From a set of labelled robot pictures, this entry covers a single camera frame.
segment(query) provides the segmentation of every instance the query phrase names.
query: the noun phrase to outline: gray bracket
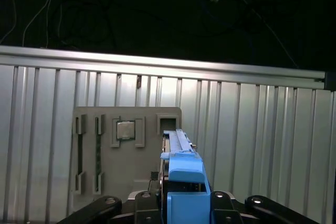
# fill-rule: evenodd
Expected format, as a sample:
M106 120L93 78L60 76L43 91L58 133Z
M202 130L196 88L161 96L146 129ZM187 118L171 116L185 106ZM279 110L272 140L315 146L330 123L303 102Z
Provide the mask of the gray bracket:
M96 136L96 151L95 151L95 172L96 174L92 177L92 193L96 195L101 195L102 184L103 184L103 172L101 167L101 141L102 135L104 134L105 126L105 114L98 114L95 117L95 136Z
M112 134L111 134L111 142L110 146L112 148L119 148L120 147L120 141L118 141L117 137L117 123L120 121L120 117L112 118Z
M145 147L145 117L135 119L135 146Z
M73 121L73 132L75 134L76 174L75 174L75 194L82 194L85 188L85 172L83 171L83 135L86 133L86 114L76 116Z

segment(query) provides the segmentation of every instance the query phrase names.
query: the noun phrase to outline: black joint cap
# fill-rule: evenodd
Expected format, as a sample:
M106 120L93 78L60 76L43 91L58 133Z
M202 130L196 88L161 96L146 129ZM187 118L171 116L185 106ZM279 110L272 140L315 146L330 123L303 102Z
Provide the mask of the black joint cap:
M336 91L336 72L325 72L324 89L331 92Z

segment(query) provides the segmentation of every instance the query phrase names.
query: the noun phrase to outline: cable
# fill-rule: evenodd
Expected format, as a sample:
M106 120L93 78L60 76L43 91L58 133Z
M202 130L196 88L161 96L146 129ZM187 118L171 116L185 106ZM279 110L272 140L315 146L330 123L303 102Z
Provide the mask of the cable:
M48 44L49 44L49 34L48 34L48 13L49 13L49 8L50 8L50 3L51 3L51 0L49 0L49 3L48 3L48 7L47 7L47 43L46 43L46 48L48 48Z
M23 47L25 46L25 37L26 37L26 31L27 31L28 27L31 25L32 22L34 22L35 18L43 11L43 9L46 8L48 2L49 2L49 0L46 1L44 6L42 6L42 8L38 11L38 13L31 19L31 21L28 23L25 30L23 31L23 37L22 37L22 46Z
M83 0L62 0L60 4L58 5L58 7L53 12L53 14L51 15L50 20L55 20L61 4L63 5L70 4L69 6L65 7L66 10L64 12L64 17L66 17L69 14L69 12L72 12L73 14L72 17L75 16L75 18L72 22L72 26L70 27L70 30L65 31L66 32L65 36L64 35L58 36L57 31L55 33L54 30L50 26L48 26L48 31L53 37L55 37L60 42L62 40L66 41L70 37L72 38L77 37L81 40L85 40L86 42L91 42L91 43L103 42L108 37L111 37L112 45L115 47L116 42L114 41L114 36L112 34L113 33L112 26L110 24L107 12L104 11L105 6L101 0L85 0L85 1ZM83 16L83 15L89 15L87 16L88 19L90 19L91 21L92 20L96 21L96 24L93 24L93 26L90 26L92 27L92 29L90 29L89 32L87 32L87 29L85 30L83 29L83 28L87 28L87 24L88 24L88 22L83 20L86 18L86 16ZM98 22L101 22L101 20L104 20L107 25L100 23L103 26L103 28L100 27L99 30L97 30L97 32L101 34L101 29L107 29L107 34L102 39L96 40L95 38L95 40L92 40L93 38L92 36L94 35L93 32L96 31Z
M57 7L57 12L59 10L61 10L61 18L60 18L60 21L62 21L62 18L66 16L65 13L63 13L63 8L64 8L64 3L67 2L68 0L63 0L61 3L60 3L60 7ZM118 4L118 3L115 3L114 0L109 0L108 4L105 4L105 3L102 3L101 0L97 0L99 4L90 4L88 1L86 3L84 3L84 1L82 0L77 0L78 2L75 3L75 0L73 0L73 2L75 3L76 7L74 6L70 6L67 10L67 12L69 11L76 11L75 12L75 15L79 17L79 19L83 19L83 15L90 15L92 14L92 8L97 8L99 10L99 15L101 14L103 16L103 19L106 20L106 22L108 23L108 30L109 30L109 35L111 37L111 40L112 41L115 41L115 38L113 38L113 29L112 29L112 25L110 24L110 18L107 14L107 10L110 9L110 7L112 5L117 5L121 8L126 8L126 9L130 9L130 10L133 10L133 11L136 11L136 12L140 12L140 13L143 13L143 14L146 14L146 15L149 15L153 18L155 18L156 20L158 21L161 21L163 22L165 25L169 26L170 28L172 29L175 29L176 31L180 32L180 33L185 33L185 34L188 34L188 35L191 35L191 36L196 36L196 37L204 37L204 38L209 38L209 37L216 37L216 36L221 36L223 34L226 34L228 32L232 32L234 30L238 30L239 32L241 32L242 34L244 34L244 36L247 37L247 39L249 40L249 45L250 47L253 49L253 46L251 44L251 39L249 38L248 36L248 33L246 31L248 31L249 33L251 33L251 28L249 27L250 24L253 24L249 18L250 15L248 15L250 13L250 10L254 7L254 9L257 9L257 7L263 7L263 6L270 6L273 8L273 6L277 6L279 4L283 4L283 3L277 3L277 2L256 2L254 0L251 0L253 1L253 4L249 4L249 5L246 5L245 9L242 11L242 14L241 15L237 15L237 20L231 25L231 24L227 24L225 22L223 22L221 19L219 19L218 17L215 17L213 16L209 11L208 11L208 8L205 4L203 4L202 1L202 9L203 11L205 11L205 13L207 13L208 16L210 16L210 18L214 21L216 21L217 23L220 23L222 24L223 26L226 27L226 29L223 31L223 32L220 32L220 33L211 33L210 35L200 35L200 34L194 34L194 33L190 33L188 31L184 31L182 29L180 29L179 27L174 27L173 23L167 21L167 20L164 20L163 18L161 17L158 17L154 14L151 14L151 13L148 13L147 11L144 11L144 10L139 10L139 9L136 9L136 8L129 8L129 7L126 7L126 6L123 6L121 4ZM240 4L240 3L245 3L241 0L237 0L237 2ZM92 43L98 43L98 42L102 42L103 39L101 40L95 40L93 41L92 40L92 37L89 38L86 30L85 30L85 34L83 34L83 32L80 30L80 29L76 29L74 26L71 27L71 31L69 31L68 35L67 36L60 36L60 23L58 23L58 29L57 29L57 35L55 36L56 39L58 40L61 40L63 42L65 42L65 40L67 40L67 38L79 38L81 40L85 40L85 41L88 41L88 42L92 42Z
M280 38L277 36L277 34L275 33L275 31L266 23L266 21L262 18L262 16L260 16L253 8L251 9L258 18L261 19L261 21L265 24L265 26L270 30L270 32L274 35L274 37L276 38L276 40L279 42L280 46L283 48L283 50L285 51L286 55L288 56L288 58L292 61L292 63L294 64L294 66L296 68L299 68L299 66L295 63L295 61L293 60L292 56L289 54L289 52L287 51L287 49L285 48L285 46L283 45L283 43L281 42Z
M58 27L57 27L57 35L58 35L58 37L59 37L60 29L61 29L62 16L63 16L63 10L62 10L62 4L61 4L61 6L60 6L59 23L58 23Z
M213 19L214 21L218 22L222 26L225 26L227 28L230 28L230 29L233 29L233 30L236 30L236 31L240 32L242 35L244 35L246 37L246 39L248 41L248 44L249 44L249 47L251 49L252 58L254 58L254 56L255 56L255 49L254 49L251 37L244 30L239 29L237 27L234 27L232 24L228 24L228 23L222 21L220 18L214 16L212 13L210 13L210 11L208 10L208 8L207 8L206 3L205 3L204 0L200 0L200 3L201 3L201 7L202 7L203 12L205 12L211 19Z
M2 44L2 42L4 41L4 39L11 34L11 32L15 29L16 27L16 22L17 22L17 14L16 14L16 4L15 4L15 0L12 0L13 2L13 8L14 8L14 23L12 28L2 37L2 39L0 40L0 45Z
M107 28L109 30L109 35L111 37L113 46L116 44L116 42L115 42L115 38L114 38L114 35L113 35L113 29L112 29L112 26L111 26L110 21L109 21L109 17L107 16L107 13L106 13L107 10L110 9L110 7L111 7L112 4L115 5L115 6L117 6L117 7L120 7L120 8L125 8L125 9L128 9L128 10L132 10L132 11L136 11L136 12L148 15L148 16L150 16L150 17L152 17L152 18L154 18L154 19L162 22L163 24L169 26L169 28L176 30L179 33L184 33L184 34L188 34L188 35L195 36L195 37L201 37L201 38L212 38L212 37L221 36L223 34L230 33L232 31L234 31L234 27L236 27L236 24L238 25L242 20L244 20L244 17L248 14L248 12L245 11L242 15L238 16L238 18L235 21L233 27L227 28L224 32L211 33L209 35L207 35L207 34L206 35L202 35L202 34L195 34L195 33L189 32L187 30L180 29L179 27L174 26L173 23L171 23L171 22L169 22L167 20L164 20L163 18L161 18L159 16L151 14L151 13L145 11L145 10L140 10L140 9L136 9L136 8L132 8L132 7L123 6L121 4L118 4L118 3L114 2L113 0L109 0L108 4L104 4L101 0L94 0L94 1L97 2L97 4L95 4L95 6L97 8L99 8L100 12L103 13L103 19L105 19L106 22L108 23ZM243 3L242 0L234 0L234 1ZM64 6L65 3L69 3L69 2L73 3L76 6L73 6L73 4L71 4L71 6L69 6L67 8L66 12L63 14L63 17L67 16L67 13L70 10L75 11L76 9L80 9L80 10L74 13L75 16L85 14L86 11L84 9L82 9L83 5L88 5L89 4L89 5L92 6L92 3L89 3L88 1L86 1L86 3L84 3L82 0L62 0L62 2L60 3L60 5ZM55 18L56 18L56 16L55 16L56 12L58 12L59 9L60 9L60 6L58 6L57 9L54 11L54 13L52 14L50 20L55 20ZM98 42L102 42L103 40L105 40L105 38L101 39L99 41L92 41L91 39L89 40L89 38L87 37L87 35L83 35L80 29L74 30L74 26L73 25L70 28L70 30L68 30L67 35L65 35L65 36L59 36L59 35L57 35L51 29L51 27L48 27L48 31L49 31L50 35L52 35L55 39L57 39L62 44L64 44L64 42L68 38L76 38L76 37L79 38L79 39L81 39L81 40L85 40L86 42L92 42L92 43L98 43Z

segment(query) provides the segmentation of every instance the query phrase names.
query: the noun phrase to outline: white cable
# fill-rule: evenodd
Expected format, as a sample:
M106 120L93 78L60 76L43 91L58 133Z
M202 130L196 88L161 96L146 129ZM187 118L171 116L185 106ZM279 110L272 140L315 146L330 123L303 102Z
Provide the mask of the white cable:
M253 8L252 8L252 11L258 16L258 18L261 19L261 21L265 24L265 26L274 35L274 37L277 39L277 41L279 42L280 46L283 48L283 50L285 51L286 55L293 62L293 64L295 65L295 67L299 68L299 66L295 63L295 61L293 60L292 56L289 54L289 52L287 51L287 49L285 48L285 46L283 45L283 43L281 42L281 40L279 39L279 37L277 36L277 34L275 33L275 31L266 23L266 21L260 16L260 14L258 14Z
M48 32L48 14L49 14L49 8L50 8L50 3L51 3L51 0L49 0L49 3L48 3L48 7L47 7L47 43L46 43L46 48L48 48L48 44L49 44L49 32Z
M0 44L2 44L2 42L4 41L4 39L9 35L11 34L11 32L15 29L16 27L16 19L17 19L17 15L16 15L16 4L15 4L15 0L12 0L13 2L13 8L14 8L14 23L13 23L13 26L12 28L2 37L2 39L0 40Z
M62 4L60 6L60 16L59 16L59 23L58 23L58 27L57 27L57 36L60 36L60 29L61 29L61 23L62 23L62 17L63 17L63 8L62 8Z
M35 18L43 11L43 9L46 8L48 2L49 2L49 0L46 1L44 6L42 6L42 8L38 11L38 13L31 19L31 21L28 23L25 30L23 31L23 37L22 37L22 46L23 47L25 46L25 37L26 37L26 31L27 31L28 27L32 24L32 22L34 22Z

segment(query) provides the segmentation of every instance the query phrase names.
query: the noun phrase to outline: metal rivet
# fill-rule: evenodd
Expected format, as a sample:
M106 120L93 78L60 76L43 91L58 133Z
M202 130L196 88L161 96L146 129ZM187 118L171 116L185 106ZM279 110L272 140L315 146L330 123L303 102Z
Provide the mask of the metal rivet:
M217 198L223 198L224 194L219 193L219 192L216 192L216 193L215 193L215 196L216 196Z
M260 204L262 202L262 199L259 198L252 198L252 201L256 204Z
M106 199L105 200L105 203L106 204L113 204L113 203L115 203L116 201L113 199L113 198L108 198L108 199Z
M150 193L143 193L142 198L149 198L151 196Z

